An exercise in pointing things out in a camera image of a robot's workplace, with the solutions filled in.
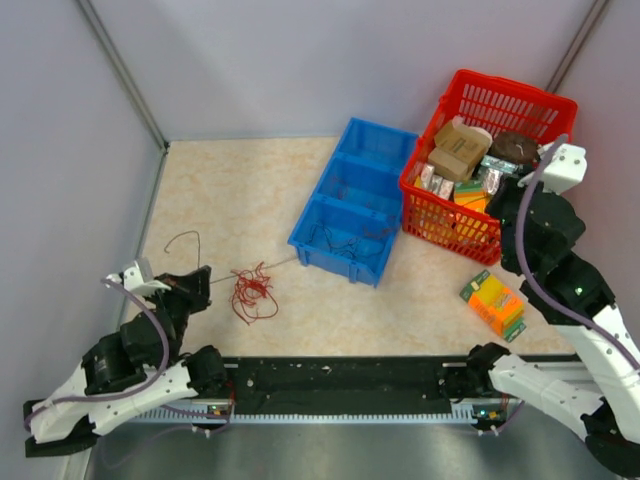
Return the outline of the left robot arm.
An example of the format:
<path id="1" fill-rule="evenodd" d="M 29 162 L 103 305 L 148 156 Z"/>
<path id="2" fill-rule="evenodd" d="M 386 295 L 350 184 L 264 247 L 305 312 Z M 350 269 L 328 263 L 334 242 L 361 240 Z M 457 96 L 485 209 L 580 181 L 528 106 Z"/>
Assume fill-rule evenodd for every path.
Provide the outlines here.
<path id="1" fill-rule="evenodd" d="M 154 275 L 137 260 L 103 278 L 139 312 L 100 338 L 48 398 L 24 403 L 26 457 L 79 453 L 150 410 L 230 393 L 231 379 L 215 347 L 182 350 L 190 317 L 211 304 L 211 273 L 205 265 L 184 275 Z"/>

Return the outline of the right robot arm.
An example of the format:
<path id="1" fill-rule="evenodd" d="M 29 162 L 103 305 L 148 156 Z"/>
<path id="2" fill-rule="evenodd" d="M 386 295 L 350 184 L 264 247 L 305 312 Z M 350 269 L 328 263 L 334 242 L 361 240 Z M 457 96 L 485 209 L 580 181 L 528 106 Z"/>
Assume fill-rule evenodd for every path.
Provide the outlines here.
<path id="1" fill-rule="evenodd" d="M 441 392 L 453 403 L 517 398 L 569 429 L 609 471 L 638 477 L 639 349 L 611 288 L 573 250 L 584 222 L 541 181 L 515 178 L 502 182 L 487 211 L 500 222 L 502 267 L 523 276 L 528 303 L 573 346 L 598 389 L 575 387 L 490 342 L 443 372 Z"/>

